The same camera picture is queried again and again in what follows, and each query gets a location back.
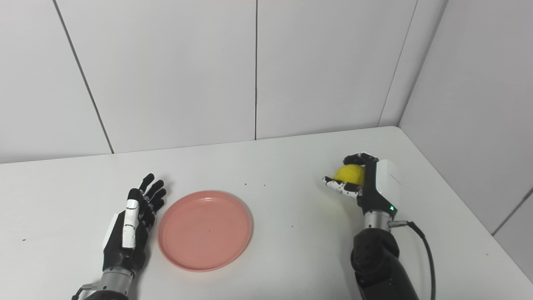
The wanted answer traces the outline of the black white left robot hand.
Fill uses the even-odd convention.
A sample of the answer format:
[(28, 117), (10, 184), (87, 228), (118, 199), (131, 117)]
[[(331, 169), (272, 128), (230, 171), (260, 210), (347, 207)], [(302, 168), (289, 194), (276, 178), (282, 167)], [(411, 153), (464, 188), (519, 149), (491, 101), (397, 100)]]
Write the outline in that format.
[(126, 208), (110, 223), (103, 254), (102, 270), (125, 268), (137, 275), (147, 261), (148, 243), (156, 215), (165, 205), (164, 181), (155, 180), (153, 173), (143, 178), (138, 188), (128, 192)]

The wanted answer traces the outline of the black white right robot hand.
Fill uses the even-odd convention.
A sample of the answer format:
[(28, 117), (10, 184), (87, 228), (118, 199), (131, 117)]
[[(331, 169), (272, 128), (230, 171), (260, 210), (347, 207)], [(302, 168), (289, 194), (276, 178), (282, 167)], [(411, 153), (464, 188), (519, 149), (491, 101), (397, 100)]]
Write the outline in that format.
[(367, 152), (348, 155), (333, 178), (322, 182), (332, 190), (355, 199), (363, 213), (381, 211), (394, 220), (401, 199), (398, 168), (390, 160), (380, 160)]

